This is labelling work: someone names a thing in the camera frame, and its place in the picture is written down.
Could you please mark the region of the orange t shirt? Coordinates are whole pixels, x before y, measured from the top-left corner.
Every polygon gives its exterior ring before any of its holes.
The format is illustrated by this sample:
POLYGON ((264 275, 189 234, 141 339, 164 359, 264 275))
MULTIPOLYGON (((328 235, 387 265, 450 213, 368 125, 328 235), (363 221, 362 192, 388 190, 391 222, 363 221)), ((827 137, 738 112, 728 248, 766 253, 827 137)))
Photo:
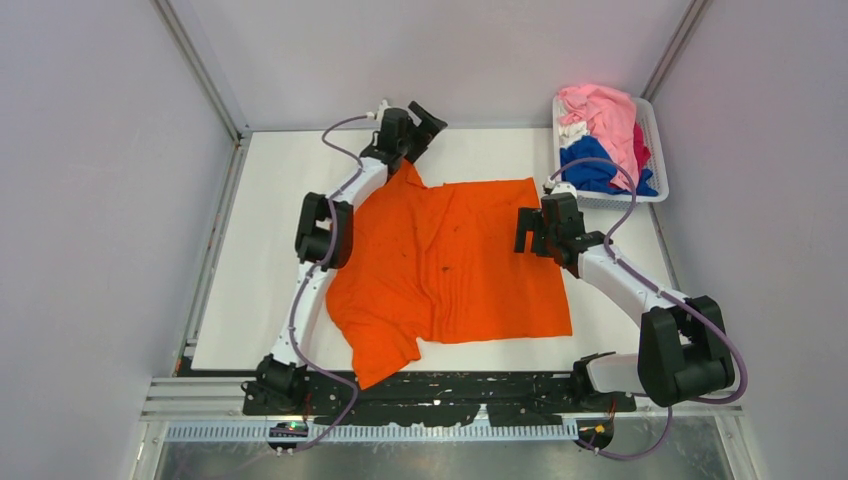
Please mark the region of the orange t shirt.
POLYGON ((538 206, 530 178, 429 187, 410 163, 368 197, 326 296, 362 389, 419 360, 420 341, 572 334, 561 269, 514 249, 520 209, 538 206))

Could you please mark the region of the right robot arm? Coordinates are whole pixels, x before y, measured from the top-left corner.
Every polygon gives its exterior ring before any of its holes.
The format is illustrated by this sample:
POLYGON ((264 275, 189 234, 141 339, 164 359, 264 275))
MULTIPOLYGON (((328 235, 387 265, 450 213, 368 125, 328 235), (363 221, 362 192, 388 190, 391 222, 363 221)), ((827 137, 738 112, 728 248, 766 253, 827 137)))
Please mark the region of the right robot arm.
POLYGON ((570 392, 580 408, 596 410, 611 393, 645 396, 661 407, 714 403, 716 393, 742 383, 717 302, 651 280, 610 234, 586 229, 574 194, 549 193, 540 206, 519 208, 514 250, 553 260, 603 293, 639 329, 636 353, 599 353, 574 363, 570 392))

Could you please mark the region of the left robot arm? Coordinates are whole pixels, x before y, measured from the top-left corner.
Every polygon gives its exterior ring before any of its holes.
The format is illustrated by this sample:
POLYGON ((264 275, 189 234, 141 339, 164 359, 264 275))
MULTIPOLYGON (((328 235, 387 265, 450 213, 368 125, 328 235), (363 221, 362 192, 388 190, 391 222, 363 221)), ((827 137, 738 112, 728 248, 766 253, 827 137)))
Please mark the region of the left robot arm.
POLYGON ((376 111, 359 118, 377 125, 359 153, 329 138, 335 130, 353 123, 352 118, 332 124, 321 135, 322 143, 352 159, 355 169, 329 192, 305 195, 295 232, 298 273, 287 321, 270 352, 259 362, 255 379, 243 386, 247 399, 271 403, 284 414, 296 413, 305 405, 306 376, 317 367, 305 354, 303 344, 330 284, 352 255, 356 211, 401 166, 415 163, 448 126, 415 101, 405 108, 382 101, 376 111))

